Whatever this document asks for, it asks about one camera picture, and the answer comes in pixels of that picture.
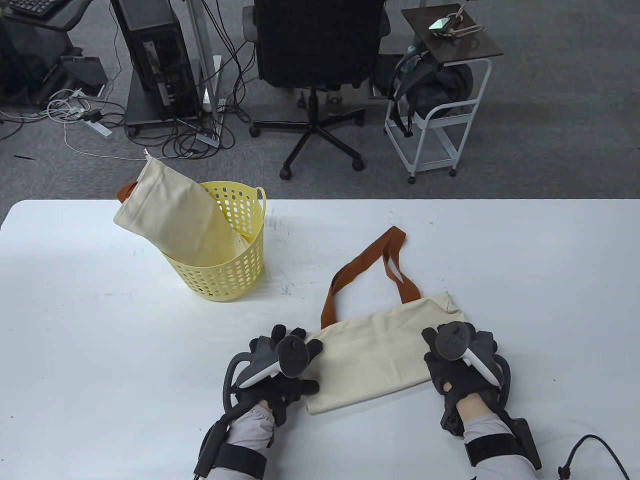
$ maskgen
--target cream canvas bag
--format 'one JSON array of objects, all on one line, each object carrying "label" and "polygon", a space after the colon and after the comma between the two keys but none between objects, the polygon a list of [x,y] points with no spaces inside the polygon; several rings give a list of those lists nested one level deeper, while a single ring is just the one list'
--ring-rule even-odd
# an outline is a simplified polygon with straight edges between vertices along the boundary
[{"label": "cream canvas bag", "polygon": [[[430,380],[424,354],[429,346],[422,330],[451,321],[466,321],[448,293],[420,297],[415,284],[400,271],[399,252],[406,234],[390,228],[333,278],[321,316],[323,352],[305,371],[320,391],[305,397],[309,413],[374,399]],[[398,287],[403,304],[372,315],[337,323],[333,296],[383,257],[387,276]],[[390,260],[400,278],[390,268]]]},{"label": "cream canvas bag", "polygon": [[123,204],[113,219],[117,225],[194,267],[220,265],[246,250],[248,242],[202,186],[145,155],[137,183],[118,193]]}]

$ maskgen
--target chair base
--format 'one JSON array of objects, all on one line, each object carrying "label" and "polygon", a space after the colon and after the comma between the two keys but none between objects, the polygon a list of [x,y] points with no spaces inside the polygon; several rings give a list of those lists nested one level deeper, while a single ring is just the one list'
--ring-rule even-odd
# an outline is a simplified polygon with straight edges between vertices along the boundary
[{"label": "chair base", "polygon": [[365,164],[360,153],[356,150],[353,150],[351,147],[349,147],[349,145],[345,144],[341,140],[338,140],[334,135],[326,130],[327,127],[341,124],[342,122],[347,122],[349,120],[355,120],[356,125],[363,126],[364,116],[366,113],[366,110],[364,108],[354,110],[345,115],[331,116],[324,120],[320,120],[318,115],[318,96],[315,88],[311,88],[308,102],[305,100],[304,96],[302,96],[298,101],[298,106],[307,110],[308,120],[306,122],[268,122],[257,120],[254,121],[253,125],[249,128],[249,133],[254,138],[260,135],[260,130],[262,129],[304,132],[300,140],[298,140],[298,144],[289,154],[282,166],[282,169],[280,170],[281,179],[291,179],[291,164],[296,159],[296,157],[302,150],[302,147],[304,147],[304,145],[306,144],[307,140],[309,140],[309,138],[313,134],[320,135],[320,137],[324,138],[329,143],[332,143],[348,156],[350,156],[353,159],[351,162],[351,167],[356,172],[364,170]]}]

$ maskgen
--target person's leg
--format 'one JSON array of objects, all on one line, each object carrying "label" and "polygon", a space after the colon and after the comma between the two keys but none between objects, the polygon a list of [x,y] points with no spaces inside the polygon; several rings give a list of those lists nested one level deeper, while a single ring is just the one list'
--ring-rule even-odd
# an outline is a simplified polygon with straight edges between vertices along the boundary
[{"label": "person's leg", "polygon": [[329,116],[338,116],[342,114],[342,92],[340,85],[330,85],[329,92],[326,94],[326,114]]}]

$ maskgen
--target keyboard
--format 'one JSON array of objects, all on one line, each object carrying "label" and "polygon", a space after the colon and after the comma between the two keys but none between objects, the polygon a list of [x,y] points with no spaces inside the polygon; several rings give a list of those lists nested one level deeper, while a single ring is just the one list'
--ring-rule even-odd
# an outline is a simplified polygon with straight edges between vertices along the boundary
[{"label": "keyboard", "polygon": [[44,19],[68,2],[69,0],[11,0],[9,6],[18,15]]}]

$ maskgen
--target backpack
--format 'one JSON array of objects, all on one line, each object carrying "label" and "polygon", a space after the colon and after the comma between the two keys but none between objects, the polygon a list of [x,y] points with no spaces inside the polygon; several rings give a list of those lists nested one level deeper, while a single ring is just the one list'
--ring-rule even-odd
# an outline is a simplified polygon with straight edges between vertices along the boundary
[{"label": "backpack", "polygon": [[[441,67],[427,53],[416,63],[413,72],[403,80],[393,96],[394,105],[391,117],[404,136],[410,137],[413,135],[411,130],[414,113],[426,118],[429,112],[437,106],[467,100],[473,89],[474,78],[468,65]],[[398,102],[405,94],[409,103],[406,126],[400,119],[398,107]],[[438,110],[432,118],[441,118],[450,110],[451,108]]]}]

